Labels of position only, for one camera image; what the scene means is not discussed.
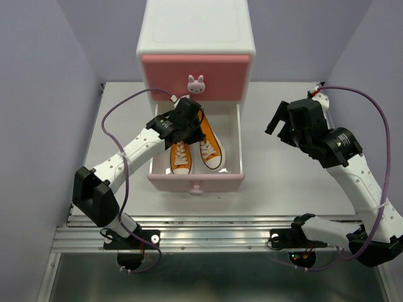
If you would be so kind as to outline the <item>orange sneaker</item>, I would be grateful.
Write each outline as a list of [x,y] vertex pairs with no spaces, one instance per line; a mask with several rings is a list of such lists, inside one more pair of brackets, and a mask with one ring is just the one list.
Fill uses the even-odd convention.
[[198,118],[201,131],[204,134],[204,139],[199,144],[201,159],[208,169],[217,171],[223,168],[225,164],[224,146],[212,130],[204,111],[199,111]]
[[188,175],[192,170],[192,158],[190,146],[179,142],[171,146],[170,168],[175,175]]

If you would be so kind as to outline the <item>light pink drawer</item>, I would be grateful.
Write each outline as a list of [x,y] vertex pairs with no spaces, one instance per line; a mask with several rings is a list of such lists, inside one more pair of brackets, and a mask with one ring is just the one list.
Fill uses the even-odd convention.
[[202,101],[202,108],[225,152],[225,163],[217,171],[208,169],[201,158],[199,144],[190,147],[192,170],[187,175],[171,173],[170,151],[155,156],[149,167],[148,180],[159,191],[174,193],[228,193],[238,190],[245,175],[242,166],[241,108],[233,101]]

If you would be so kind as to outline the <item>dark pink drawer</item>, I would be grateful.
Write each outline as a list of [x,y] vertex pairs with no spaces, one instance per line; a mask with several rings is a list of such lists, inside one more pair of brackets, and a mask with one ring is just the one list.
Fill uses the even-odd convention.
[[248,55],[163,55],[141,58],[150,88],[197,101],[240,101],[249,82]]

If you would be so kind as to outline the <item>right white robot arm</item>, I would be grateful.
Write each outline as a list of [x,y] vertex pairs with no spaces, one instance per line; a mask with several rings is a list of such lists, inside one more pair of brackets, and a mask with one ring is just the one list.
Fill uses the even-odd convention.
[[399,256],[402,216],[389,201],[381,202],[382,190],[355,136],[346,128],[329,128],[320,102],[312,98],[282,101],[266,133],[272,134],[280,121],[285,123],[280,140],[321,164],[347,195],[359,222],[335,222],[306,213],[288,228],[272,229],[267,246],[282,250],[333,245],[350,251],[367,267]]

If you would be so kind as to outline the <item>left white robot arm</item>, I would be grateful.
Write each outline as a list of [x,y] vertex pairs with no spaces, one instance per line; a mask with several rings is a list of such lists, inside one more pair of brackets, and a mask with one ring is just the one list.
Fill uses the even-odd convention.
[[121,186],[129,189],[129,177],[151,158],[172,145],[199,142],[203,110],[196,101],[183,97],[174,109],[151,119],[140,133],[125,147],[104,162],[88,169],[79,168],[74,175],[72,202],[96,226],[118,235],[127,248],[141,240],[140,225],[124,212],[115,194]]

